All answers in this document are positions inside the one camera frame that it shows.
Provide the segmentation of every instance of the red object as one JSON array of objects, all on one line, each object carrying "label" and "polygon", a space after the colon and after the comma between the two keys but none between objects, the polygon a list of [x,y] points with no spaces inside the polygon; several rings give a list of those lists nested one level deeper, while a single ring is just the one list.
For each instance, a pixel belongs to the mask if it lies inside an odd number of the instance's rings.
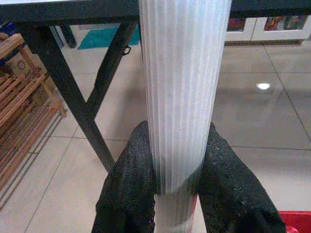
[{"label": "red object", "polygon": [[311,233],[311,211],[280,211],[287,233]]}]

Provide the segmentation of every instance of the white cabinet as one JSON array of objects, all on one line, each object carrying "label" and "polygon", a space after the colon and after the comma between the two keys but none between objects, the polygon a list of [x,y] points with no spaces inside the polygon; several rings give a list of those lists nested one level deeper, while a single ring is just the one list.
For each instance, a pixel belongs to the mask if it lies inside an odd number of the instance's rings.
[{"label": "white cabinet", "polygon": [[226,41],[303,40],[310,33],[311,16],[231,18]]},{"label": "white cabinet", "polygon": [[228,23],[226,41],[251,40],[256,18],[230,18]]}]

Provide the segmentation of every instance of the white ribbed cylinder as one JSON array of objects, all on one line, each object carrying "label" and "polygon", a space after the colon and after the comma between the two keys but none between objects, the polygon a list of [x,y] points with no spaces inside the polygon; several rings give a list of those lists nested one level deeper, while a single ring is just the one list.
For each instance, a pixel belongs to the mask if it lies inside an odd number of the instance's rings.
[{"label": "white ribbed cylinder", "polygon": [[[187,192],[184,187],[195,181],[189,183],[190,175],[200,170],[230,5],[231,0],[139,0],[149,134],[162,195]],[[157,203],[170,203],[163,198],[156,198],[156,216],[166,209]],[[175,211],[182,210],[183,203],[176,204]]]}]

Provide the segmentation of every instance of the tile floor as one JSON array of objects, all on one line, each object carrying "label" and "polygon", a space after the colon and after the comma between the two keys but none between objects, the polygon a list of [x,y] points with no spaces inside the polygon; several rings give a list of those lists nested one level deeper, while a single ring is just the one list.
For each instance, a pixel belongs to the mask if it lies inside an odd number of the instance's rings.
[{"label": "tile floor", "polygon": [[[85,34],[77,35],[78,43]],[[63,48],[85,99],[105,52],[105,48]],[[311,45],[307,43],[303,47],[224,50],[212,121],[279,210],[311,210],[310,60]],[[122,59],[96,117],[115,160],[133,128],[147,119],[141,71],[140,46],[134,46]],[[259,90],[259,83],[269,83],[270,88]],[[94,205],[106,176],[68,111],[0,212],[0,232],[90,232]],[[205,232],[200,205],[193,232]]]}]

